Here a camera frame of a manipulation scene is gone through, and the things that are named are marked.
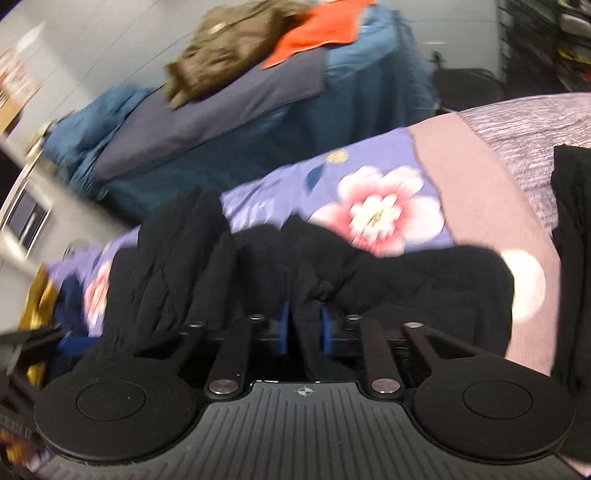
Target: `navy fabric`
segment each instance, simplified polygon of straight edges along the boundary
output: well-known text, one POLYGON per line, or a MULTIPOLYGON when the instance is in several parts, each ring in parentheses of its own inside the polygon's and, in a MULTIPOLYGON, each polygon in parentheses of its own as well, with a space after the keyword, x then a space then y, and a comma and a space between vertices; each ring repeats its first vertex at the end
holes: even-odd
POLYGON ((84 291, 78 278, 71 275, 61 284, 53 312, 54 325, 60 325, 70 335, 59 345, 59 354, 47 362, 46 383, 71 371, 82 355, 96 343, 96 338, 88 337, 84 318, 84 291))
POLYGON ((53 323, 71 331, 72 335, 88 337, 88 327, 84 321, 84 292, 75 275, 61 283, 53 323))
POLYGON ((103 182, 103 204, 139 224, 196 186, 230 190, 283 165, 425 120, 436 102, 406 20, 373 5, 357 41, 328 51, 323 93, 103 182))
POLYGON ((134 110, 103 150, 94 175, 107 180, 146 162, 185 153, 280 106, 318 95, 325 68, 326 50, 315 48, 271 69, 257 65, 221 92, 176 110, 159 89, 134 110))

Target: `metal screw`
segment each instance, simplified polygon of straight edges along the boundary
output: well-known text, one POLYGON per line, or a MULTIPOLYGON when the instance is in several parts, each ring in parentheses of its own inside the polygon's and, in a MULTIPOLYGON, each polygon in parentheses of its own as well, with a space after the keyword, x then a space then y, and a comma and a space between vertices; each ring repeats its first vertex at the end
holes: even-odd
POLYGON ((209 384, 209 390, 216 395, 228 395, 238 390, 238 383, 234 380, 228 380, 227 378, 221 378, 220 380, 214 380, 209 384))
POLYGON ((371 388, 378 393, 395 393, 400 390, 400 383, 393 378, 378 378, 371 382, 371 388))

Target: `black rubber pad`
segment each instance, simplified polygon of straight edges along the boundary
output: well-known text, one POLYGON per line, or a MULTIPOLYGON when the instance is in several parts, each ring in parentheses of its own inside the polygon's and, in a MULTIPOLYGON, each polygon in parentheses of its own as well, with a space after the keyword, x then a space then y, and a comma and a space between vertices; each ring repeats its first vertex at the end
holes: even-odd
POLYGON ((348 384, 258 382, 240 400, 210 405, 197 427, 160 456, 122 466, 56 457, 46 480, 575 480, 558 457, 481 465, 441 450, 397 403, 348 384))

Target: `black cloth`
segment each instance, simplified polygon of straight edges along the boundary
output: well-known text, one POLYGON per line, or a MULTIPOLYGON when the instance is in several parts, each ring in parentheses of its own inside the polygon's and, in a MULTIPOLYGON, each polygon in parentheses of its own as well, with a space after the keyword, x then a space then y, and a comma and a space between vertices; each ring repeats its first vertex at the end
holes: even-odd
POLYGON ((561 261, 552 375, 568 388, 577 407, 563 453, 591 462, 591 150, 556 147, 551 184, 558 206, 552 234, 561 261))
POLYGON ((320 308, 370 314, 399 329, 418 311, 426 325, 498 355, 511 337, 513 278, 494 252, 476 247, 377 258, 292 216, 279 230, 230 234, 217 196, 195 191, 161 208, 138 246, 113 260, 103 336, 90 359, 141 346, 183 323, 227 327, 245 314, 277 318, 290 301, 311 380, 351 380, 322 354, 320 308))

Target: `logo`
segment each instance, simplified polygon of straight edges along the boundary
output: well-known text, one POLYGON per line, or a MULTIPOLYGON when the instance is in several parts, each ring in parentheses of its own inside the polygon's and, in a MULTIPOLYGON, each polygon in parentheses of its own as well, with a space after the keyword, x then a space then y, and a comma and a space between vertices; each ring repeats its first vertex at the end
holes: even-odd
POLYGON ((309 397, 310 395, 312 395, 312 393, 314 393, 314 390, 312 390, 310 387, 301 387, 294 391, 302 397, 309 397))

